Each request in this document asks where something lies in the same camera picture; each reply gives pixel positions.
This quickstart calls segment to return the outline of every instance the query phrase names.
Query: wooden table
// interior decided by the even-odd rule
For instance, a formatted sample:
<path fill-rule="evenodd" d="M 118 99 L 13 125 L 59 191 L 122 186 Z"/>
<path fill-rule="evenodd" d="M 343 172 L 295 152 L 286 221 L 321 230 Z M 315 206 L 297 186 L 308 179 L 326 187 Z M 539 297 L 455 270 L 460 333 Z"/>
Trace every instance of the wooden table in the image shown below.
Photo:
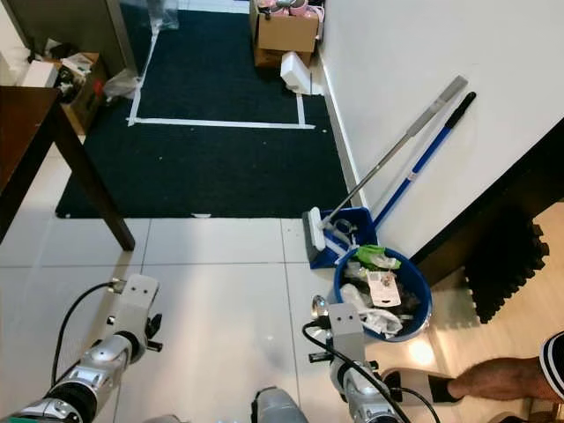
<path fill-rule="evenodd" d="M 0 242 L 55 143 L 85 193 L 126 251 L 135 240 L 86 155 L 54 88 L 0 86 Z"/>

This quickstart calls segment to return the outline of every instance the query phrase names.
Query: white wall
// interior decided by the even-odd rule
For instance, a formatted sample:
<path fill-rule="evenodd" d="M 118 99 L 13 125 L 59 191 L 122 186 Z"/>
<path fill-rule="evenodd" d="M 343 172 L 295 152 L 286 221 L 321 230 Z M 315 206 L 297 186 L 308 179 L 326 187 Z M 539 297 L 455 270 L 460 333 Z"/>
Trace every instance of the white wall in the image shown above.
<path fill-rule="evenodd" d="M 562 17 L 561 0 L 327 2 L 323 64 L 360 176 L 455 75 L 478 93 L 383 221 L 382 245 L 416 253 L 564 117 Z M 366 186 L 374 216 L 459 101 Z"/>
<path fill-rule="evenodd" d="M 24 47 L 24 43 L 19 38 L 16 28 L 10 21 L 10 17 L 0 2 L 0 54 L 4 57 L 11 72 L 11 77 L 7 78 L 3 75 L 3 81 L 19 78 L 27 69 L 26 57 L 28 50 Z"/>

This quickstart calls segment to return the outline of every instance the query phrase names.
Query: tile grout line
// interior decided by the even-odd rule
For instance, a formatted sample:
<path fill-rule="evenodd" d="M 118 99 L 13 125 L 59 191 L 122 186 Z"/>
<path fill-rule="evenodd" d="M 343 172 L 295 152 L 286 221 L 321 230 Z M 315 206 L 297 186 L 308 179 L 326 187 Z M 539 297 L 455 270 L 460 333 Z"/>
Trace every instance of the tile grout line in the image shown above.
<path fill-rule="evenodd" d="M 290 300 L 290 283 L 288 281 L 288 268 L 286 266 L 286 248 L 284 247 L 284 229 L 282 228 L 282 219 L 278 220 L 280 224 L 280 240 L 282 242 L 282 257 L 284 258 L 284 275 L 286 278 L 286 295 L 288 298 L 288 314 L 290 315 L 290 332 L 292 333 L 292 353 L 293 353 L 293 368 L 296 375 L 296 389 L 298 391 L 298 406 L 301 409 L 301 394 L 300 394 L 300 377 L 298 376 L 298 359 L 296 357 L 296 342 L 295 334 L 293 332 L 293 318 L 292 318 L 292 303 Z"/>
<path fill-rule="evenodd" d="M 127 264 L 43 264 L 41 268 L 51 269 L 51 268 L 60 268 L 60 267 L 129 267 L 129 266 L 136 266 L 142 265 L 143 267 L 167 267 L 167 266 L 215 266 L 215 265 L 238 265 L 238 264 L 307 264 L 309 262 L 209 262 L 209 263 L 202 263 L 202 262 L 188 262 L 188 263 L 127 263 Z M 29 265 L 0 265 L 0 269 L 32 269 L 33 266 Z"/>
<path fill-rule="evenodd" d="M 35 260 L 33 260 L 33 264 L 31 266 L 32 268 L 40 268 L 41 267 L 41 263 L 43 262 L 43 255 L 45 254 L 45 246 L 47 245 L 48 237 L 51 235 L 51 229 L 53 228 L 53 221 L 54 221 L 54 219 L 56 219 L 55 213 L 56 213 L 56 211 L 53 210 L 53 214 L 51 214 L 51 216 L 49 216 L 49 219 L 47 221 L 47 227 L 45 228 L 45 233 L 43 234 L 43 236 L 41 237 L 41 240 L 40 240 L 39 254 L 35 258 Z"/>
<path fill-rule="evenodd" d="M 152 219 L 149 219 L 149 227 L 147 227 L 147 237 L 145 238 L 145 249 L 143 250 L 143 258 L 141 259 L 141 271 L 143 274 L 143 269 L 145 267 L 145 256 L 147 255 L 147 247 L 149 245 L 149 235 L 151 234 Z"/>

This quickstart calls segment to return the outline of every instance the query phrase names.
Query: white box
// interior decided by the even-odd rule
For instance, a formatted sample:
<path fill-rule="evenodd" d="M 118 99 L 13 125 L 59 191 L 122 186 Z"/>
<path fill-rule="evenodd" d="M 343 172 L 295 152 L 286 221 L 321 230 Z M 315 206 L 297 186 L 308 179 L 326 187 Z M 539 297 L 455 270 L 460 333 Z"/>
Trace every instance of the white box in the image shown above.
<path fill-rule="evenodd" d="M 21 86 L 51 88 L 55 85 L 58 71 L 54 64 L 33 60 Z"/>
<path fill-rule="evenodd" d="M 289 90 L 300 94 L 311 94 L 311 72 L 293 51 L 282 56 L 280 77 Z"/>

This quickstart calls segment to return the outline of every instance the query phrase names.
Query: white tape line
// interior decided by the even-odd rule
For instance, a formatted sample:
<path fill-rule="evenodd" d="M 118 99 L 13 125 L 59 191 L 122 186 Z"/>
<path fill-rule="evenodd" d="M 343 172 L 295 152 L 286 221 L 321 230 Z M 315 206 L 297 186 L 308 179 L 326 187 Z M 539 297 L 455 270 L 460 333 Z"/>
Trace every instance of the white tape line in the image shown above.
<path fill-rule="evenodd" d="M 160 125 L 183 126 L 221 126 L 227 128 L 265 128 L 269 130 L 314 130 L 315 125 L 300 125 L 298 123 L 267 123 L 267 122 L 236 122 L 236 121 L 199 121 L 194 119 L 165 119 L 158 117 L 135 117 L 133 123 L 149 123 Z"/>
<path fill-rule="evenodd" d="M 296 102 L 298 103 L 298 123 L 300 125 L 306 124 L 306 114 L 303 110 L 303 98 L 301 94 L 296 94 Z"/>
<path fill-rule="evenodd" d="M 139 103 L 141 103 L 141 88 L 145 83 L 145 76 L 147 75 L 147 70 L 149 69 L 149 63 L 151 62 L 152 52 L 157 45 L 157 39 L 159 38 L 159 32 L 154 33 L 151 37 L 151 47 L 149 48 L 149 56 L 147 57 L 147 63 L 143 68 L 143 73 L 141 74 L 141 80 L 135 88 L 135 96 L 133 97 L 133 103 L 131 104 L 130 119 L 127 126 L 133 126 L 135 124 L 135 118 L 137 117 L 137 111 L 139 110 Z"/>

